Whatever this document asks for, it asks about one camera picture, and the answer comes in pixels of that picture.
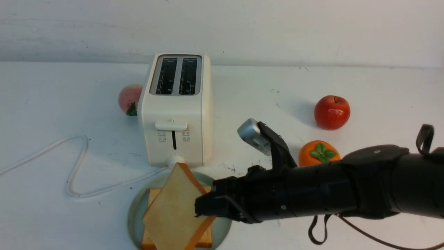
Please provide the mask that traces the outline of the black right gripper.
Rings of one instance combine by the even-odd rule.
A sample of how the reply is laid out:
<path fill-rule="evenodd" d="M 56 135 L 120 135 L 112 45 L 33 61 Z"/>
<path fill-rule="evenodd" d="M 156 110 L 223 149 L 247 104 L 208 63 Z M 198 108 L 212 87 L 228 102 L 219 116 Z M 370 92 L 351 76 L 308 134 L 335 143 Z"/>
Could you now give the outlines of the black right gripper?
<path fill-rule="evenodd" d="M 266 170 L 252 166 L 242 177 L 213 182 L 195 200 L 195 217 L 225 217 L 247 224 L 302 216 L 302 168 Z"/>

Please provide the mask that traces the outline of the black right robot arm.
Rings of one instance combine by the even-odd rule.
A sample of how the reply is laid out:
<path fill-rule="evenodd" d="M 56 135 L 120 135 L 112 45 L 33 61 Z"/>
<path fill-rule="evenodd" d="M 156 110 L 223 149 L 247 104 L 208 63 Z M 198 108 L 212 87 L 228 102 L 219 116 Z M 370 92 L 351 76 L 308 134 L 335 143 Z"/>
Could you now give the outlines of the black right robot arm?
<path fill-rule="evenodd" d="M 297 167 L 286 143 L 271 142 L 270 170 L 215 180 L 195 201 L 197 216 L 243 223 L 316 215 L 382 219 L 407 213 L 443 217 L 443 148 L 430 154 L 384 144 L 343 159 Z"/>

